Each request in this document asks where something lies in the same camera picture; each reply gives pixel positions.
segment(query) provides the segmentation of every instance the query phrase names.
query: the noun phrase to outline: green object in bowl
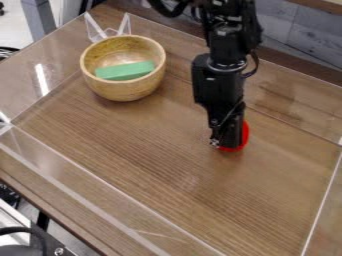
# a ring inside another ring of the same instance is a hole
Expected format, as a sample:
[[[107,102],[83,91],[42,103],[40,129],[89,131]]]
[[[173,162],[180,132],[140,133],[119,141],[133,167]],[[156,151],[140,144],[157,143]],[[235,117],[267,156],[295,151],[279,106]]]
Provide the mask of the green object in bowl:
[[[155,69],[155,64],[152,61],[141,61],[129,64],[108,66],[95,69],[96,77],[105,80],[124,81],[136,79]]]

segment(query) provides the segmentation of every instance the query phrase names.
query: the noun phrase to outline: wooden bowl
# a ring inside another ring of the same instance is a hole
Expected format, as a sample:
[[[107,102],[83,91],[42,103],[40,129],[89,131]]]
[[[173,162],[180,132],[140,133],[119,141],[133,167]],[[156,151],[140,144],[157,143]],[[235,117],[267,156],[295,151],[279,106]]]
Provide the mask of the wooden bowl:
[[[99,67],[147,60],[153,61],[155,70],[143,77],[112,81],[95,76]],[[97,95],[115,101],[137,100],[149,95],[160,84],[165,71],[165,51],[147,37],[109,37],[85,49],[80,57],[80,68],[87,84]]]

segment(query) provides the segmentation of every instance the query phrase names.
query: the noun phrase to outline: gray wall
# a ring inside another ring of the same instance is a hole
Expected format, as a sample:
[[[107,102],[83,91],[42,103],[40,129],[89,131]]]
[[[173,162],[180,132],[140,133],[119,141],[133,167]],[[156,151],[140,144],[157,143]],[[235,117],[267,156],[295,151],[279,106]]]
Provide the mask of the gray wall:
[[[342,68],[340,15],[286,0],[256,0],[256,9],[266,37]]]

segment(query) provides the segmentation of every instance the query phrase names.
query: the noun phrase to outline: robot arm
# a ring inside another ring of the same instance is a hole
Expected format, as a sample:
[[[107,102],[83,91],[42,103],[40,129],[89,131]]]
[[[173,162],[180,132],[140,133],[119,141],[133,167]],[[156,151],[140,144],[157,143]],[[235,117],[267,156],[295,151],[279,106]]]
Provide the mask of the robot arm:
[[[192,5],[192,15],[201,22],[209,53],[192,62],[192,89],[195,102],[208,114],[212,129],[211,145],[227,151],[246,144],[243,86],[255,74],[262,28],[256,19],[254,0],[179,0],[173,10],[160,0],[148,0],[151,6],[167,17],[179,16]],[[255,69],[243,73],[247,55],[252,56]]]

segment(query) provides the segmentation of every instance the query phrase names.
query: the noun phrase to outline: black cable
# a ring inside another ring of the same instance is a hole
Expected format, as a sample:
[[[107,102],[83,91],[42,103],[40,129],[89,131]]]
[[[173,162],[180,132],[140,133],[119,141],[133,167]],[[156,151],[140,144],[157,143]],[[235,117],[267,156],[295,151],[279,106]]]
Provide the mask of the black cable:
[[[181,15],[184,9],[187,8],[189,1],[181,1],[171,11],[167,9],[165,5],[163,4],[161,0],[147,0],[149,5],[155,8],[155,10],[167,18],[175,18]]]
[[[37,231],[34,231],[30,228],[24,228],[24,227],[9,227],[9,228],[1,228],[0,229],[0,236],[9,235],[13,233],[29,233],[33,236],[38,238],[38,241],[41,243],[41,251],[42,251],[42,256],[48,256],[48,248],[46,248],[46,243],[44,240],[44,237],[40,235]]]

